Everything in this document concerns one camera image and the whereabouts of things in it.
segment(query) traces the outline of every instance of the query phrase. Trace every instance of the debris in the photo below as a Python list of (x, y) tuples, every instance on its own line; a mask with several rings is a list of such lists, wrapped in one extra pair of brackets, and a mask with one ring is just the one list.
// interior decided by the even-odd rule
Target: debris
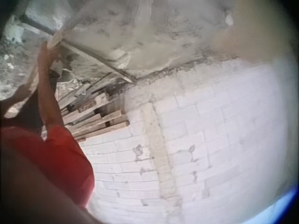
[(7, 63), (7, 65), (10, 69), (14, 69), (14, 66), (11, 63)]
[(228, 13), (228, 15), (225, 18), (225, 22), (226, 24), (228, 24), (229, 26), (233, 26), (234, 24), (234, 19), (231, 13)]

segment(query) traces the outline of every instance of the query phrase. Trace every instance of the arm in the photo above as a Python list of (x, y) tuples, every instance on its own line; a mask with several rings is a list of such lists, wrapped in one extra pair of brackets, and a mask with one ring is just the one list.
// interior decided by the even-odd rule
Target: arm
[(59, 105), (50, 86), (49, 70), (55, 59), (55, 52), (47, 49), (47, 44), (42, 44), (38, 56), (38, 107), (43, 123), (48, 130), (53, 125), (64, 126)]
[(21, 153), (4, 144), (1, 153), (1, 206), (17, 223), (102, 224)]
[(21, 85), (12, 97), (0, 101), (0, 104), (1, 104), (1, 118), (4, 117), (4, 115), (7, 113), (7, 111), (13, 105), (23, 101), (29, 95), (30, 95), (30, 91), (25, 87), (25, 85)]

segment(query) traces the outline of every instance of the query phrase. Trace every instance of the brick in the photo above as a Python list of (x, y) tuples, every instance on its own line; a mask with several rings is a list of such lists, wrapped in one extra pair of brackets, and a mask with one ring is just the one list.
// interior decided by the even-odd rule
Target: brick
[(146, 205), (146, 206), (152, 206), (152, 205), (164, 205), (164, 203), (165, 203), (165, 200), (163, 200), (163, 199), (158, 199), (158, 198), (156, 198), (156, 199), (142, 199), (141, 200), (141, 202), (142, 202), (142, 204), (143, 205)]
[(100, 206), (105, 206), (109, 208), (114, 208), (114, 209), (120, 209), (120, 210), (127, 210), (127, 211), (139, 211), (139, 212), (144, 212), (144, 213), (152, 213), (152, 212), (159, 212), (164, 210), (164, 206), (138, 206), (138, 205), (124, 205), (124, 204), (115, 204), (115, 203), (110, 203), (110, 202), (99, 202)]
[(239, 133), (239, 125), (237, 119), (232, 119), (217, 126), (204, 129), (205, 140), (212, 141), (213, 139), (222, 137), (224, 135), (234, 135)]
[(204, 170), (197, 171), (197, 181), (204, 181), (210, 177), (217, 176), (218, 174), (223, 173), (225, 170), (229, 170), (234, 166), (237, 166), (240, 163), (239, 159), (231, 158), (227, 159), (219, 164), (214, 164), (211, 167), (208, 167)]
[(93, 164), (93, 171), (99, 173), (122, 173), (120, 164)]
[(189, 192), (198, 192), (202, 191), (205, 188), (205, 185), (203, 182), (195, 183), (195, 184), (189, 184), (186, 186), (178, 187), (178, 193), (180, 195), (188, 194)]
[(147, 190), (147, 191), (118, 190), (118, 193), (122, 198), (134, 198), (134, 199), (160, 198), (160, 193), (158, 190)]
[(185, 136), (186, 134), (187, 131), (184, 122), (163, 129), (165, 140), (177, 139)]
[(166, 143), (167, 152), (169, 154), (177, 153), (179, 150), (188, 150), (191, 147), (199, 147), (204, 143), (203, 133), (187, 135), (179, 139), (175, 139)]
[(100, 135), (98, 135), (98, 136), (94, 136), (94, 137), (86, 139), (86, 141), (84, 141), (82, 144), (85, 147), (85, 146), (92, 146), (92, 145), (101, 144), (101, 143), (103, 143), (103, 139)]
[(209, 168), (209, 162), (207, 156), (201, 157), (196, 161), (197, 169), (196, 171), (203, 171)]
[(98, 195), (97, 200), (104, 201), (104, 202), (111, 202), (111, 203), (117, 203), (117, 197), (111, 197), (107, 195)]
[(117, 198), (118, 204), (127, 204), (127, 205), (142, 205), (140, 199), (131, 199), (131, 198)]
[(175, 166), (172, 169), (172, 172), (175, 176), (181, 176), (181, 175), (188, 175), (193, 173), (194, 171), (202, 171), (208, 168), (208, 160), (207, 157), (202, 157), (198, 159), (196, 162), (190, 162), (187, 164)]
[(192, 152), (193, 160), (199, 159), (207, 155), (207, 146), (201, 145), (199, 147), (195, 147), (194, 151)]
[(142, 181), (157, 181), (158, 175), (156, 171), (140, 173), (123, 173), (114, 174), (114, 180), (118, 182), (142, 182)]
[(202, 200), (202, 191), (188, 192), (181, 195), (183, 203), (198, 202)]
[(182, 109), (175, 109), (165, 112), (159, 116), (163, 128), (170, 127), (174, 124), (181, 123), (185, 120), (198, 118), (198, 112), (195, 105), (187, 106)]
[(82, 150), (84, 153), (92, 151), (93, 154), (107, 154), (116, 152), (116, 145), (114, 142), (108, 142), (98, 145), (86, 146)]
[(138, 121), (136, 123), (130, 124), (129, 129), (133, 136), (141, 135), (145, 133), (143, 121)]
[(192, 155), (190, 152), (177, 152), (175, 154), (169, 155), (169, 161), (172, 166), (177, 166), (184, 163), (190, 163), (191, 160), (192, 160)]
[(133, 149), (138, 145), (145, 147), (148, 145), (148, 140), (145, 135), (138, 135), (127, 139), (117, 140), (115, 143), (118, 151), (125, 151)]
[(226, 181), (216, 187), (210, 188), (209, 193), (211, 197), (223, 197), (225, 195), (235, 194), (240, 191), (241, 181), (239, 178), (234, 178), (229, 181)]
[(117, 163), (115, 153), (100, 154), (100, 155), (89, 155), (88, 160), (91, 163), (98, 163), (98, 164)]
[(188, 91), (182, 95), (177, 95), (177, 102), (179, 107), (184, 107), (187, 105), (192, 105), (198, 101), (204, 100), (205, 98), (214, 95), (213, 88), (211, 86), (206, 86), (202, 88), (195, 89), (194, 91)]
[(159, 190), (159, 181), (129, 182), (131, 190)]
[(105, 188), (105, 185), (104, 185), (103, 181), (97, 181), (97, 180), (95, 180), (94, 187), (95, 188)]
[(111, 189), (104, 189), (104, 188), (100, 188), (100, 189), (95, 189), (96, 195), (97, 196), (110, 196), (110, 197), (117, 197), (117, 190), (111, 190)]
[(98, 181), (114, 181), (113, 174), (95, 173), (94, 179)]
[(155, 103), (155, 110), (158, 114), (172, 111), (178, 108), (178, 104), (175, 97), (165, 98)]
[(130, 190), (130, 186), (126, 182), (103, 182), (104, 188), (114, 190)]
[(246, 82), (228, 89), (228, 93), (232, 100), (238, 100), (250, 96), (255, 91), (251, 82)]
[(226, 181), (231, 180), (232, 178), (239, 175), (239, 166), (235, 166), (229, 170), (226, 170), (222, 174), (218, 174), (216, 176), (212, 176), (206, 180), (206, 186), (208, 188), (216, 187)]
[[(147, 147), (142, 147), (142, 155), (138, 156), (140, 160), (149, 159), (150, 151)], [(117, 152), (115, 153), (116, 160), (118, 162), (133, 162), (136, 160), (136, 154), (133, 150)]]
[(103, 139), (103, 142), (110, 142), (115, 141), (119, 139), (125, 139), (131, 137), (131, 132), (129, 127), (124, 127), (115, 131), (111, 131), (105, 134), (102, 134), (101, 137)]
[(238, 157), (241, 146), (237, 143), (229, 145), (221, 150), (218, 150), (209, 155), (209, 159), (212, 165), (217, 165), (227, 159), (231, 159), (234, 156)]
[(238, 109), (234, 104), (229, 105), (222, 109), (223, 117), (225, 120), (232, 119), (233, 117), (238, 115)]
[(197, 110), (200, 115), (209, 113), (213, 110), (219, 109), (223, 106), (230, 104), (231, 100), (228, 92), (217, 93), (214, 97), (211, 97), (205, 101), (196, 104)]
[(176, 186), (182, 187), (185, 185), (194, 184), (195, 183), (194, 178), (195, 178), (195, 176), (193, 174), (178, 176), (178, 177), (176, 177)]
[(128, 120), (130, 121), (130, 124), (143, 120), (142, 112), (140, 109), (129, 111), (126, 114)]
[(187, 133), (190, 135), (202, 132), (204, 128), (216, 126), (223, 122), (224, 119), (221, 111), (212, 111), (211, 113), (200, 115), (197, 119), (186, 120), (185, 125)]
[(229, 145), (228, 138), (226, 135), (216, 138), (212, 141), (206, 143), (209, 153), (214, 153), (222, 148), (225, 148)]
[(155, 169), (155, 164), (153, 160), (134, 161), (121, 163), (121, 168), (124, 172), (140, 172), (141, 169), (147, 171)]
[(159, 212), (138, 212), (136, 211), (128, 211), (128, 210), (121, 210), (121, 209), (114, 209), (109, 207), (101, 207), (101, 211), (103, 214), (111, 214), (111, 216), (120, 216), (120, 217), (136, 217), (136, 218), (159, 218), (164, 217), (163, 210)]

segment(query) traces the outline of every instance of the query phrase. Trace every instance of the sleeve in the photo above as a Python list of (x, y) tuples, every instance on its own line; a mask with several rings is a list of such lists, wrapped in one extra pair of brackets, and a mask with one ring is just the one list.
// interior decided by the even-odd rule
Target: sleeve
[(65, 127), (49, 129), (46, 140), (52, 160), (52, 178), (77, 205), (86, 206), (94, 188), (93, 168)]

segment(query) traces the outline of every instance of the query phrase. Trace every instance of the ceiling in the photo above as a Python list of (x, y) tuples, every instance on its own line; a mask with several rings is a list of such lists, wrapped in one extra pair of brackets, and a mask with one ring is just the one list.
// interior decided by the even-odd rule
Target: ceiling
[[(215, 31), (227, 27), (232, 0), (31, 0), (26, 16), (58, 30), (76, 21), (66, 39), (136, 78), (202, 58)], [(78, 77), (104, 68), (70, 57)]]

